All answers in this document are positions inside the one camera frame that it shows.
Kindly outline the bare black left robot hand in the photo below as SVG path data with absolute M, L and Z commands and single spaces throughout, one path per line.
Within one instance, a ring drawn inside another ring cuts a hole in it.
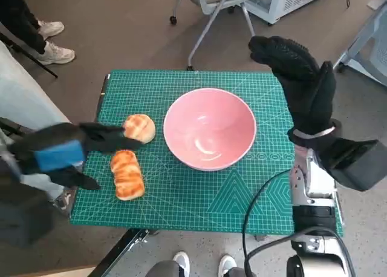
M 135 150 L 143 142 L 127 138 L 121 126 L 100 123 L 59 123 L 26 134 L 7 145 L 24 175 L 45 174 L 51 182 L 65 187 L 100 189 L 95 179 L 76 168 L 90 152 L 112 154 Z

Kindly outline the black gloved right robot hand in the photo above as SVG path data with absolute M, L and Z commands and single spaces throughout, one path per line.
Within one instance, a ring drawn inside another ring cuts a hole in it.
M 330 61 L 319 65 L 306 47 L 280 36 L 254 36 L 249 50 L 280 82 L 295 130 L 312 136 L 333 128 L 336 80 Z

